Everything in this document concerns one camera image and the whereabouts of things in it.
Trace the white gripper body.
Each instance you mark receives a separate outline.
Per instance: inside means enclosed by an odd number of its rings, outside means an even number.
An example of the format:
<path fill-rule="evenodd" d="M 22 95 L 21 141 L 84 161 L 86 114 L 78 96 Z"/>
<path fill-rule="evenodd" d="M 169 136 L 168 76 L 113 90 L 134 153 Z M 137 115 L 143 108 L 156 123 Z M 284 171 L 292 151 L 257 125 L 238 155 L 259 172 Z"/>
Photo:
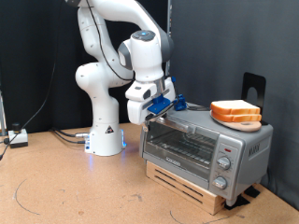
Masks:
<path fill-rule="evenodd" d="M 129 120 L 142 124 L 150 114 L 158 115 L 175 100 L 175 88 L 171 78 L 151 82 L 134 81 L 126 91 Z"/>

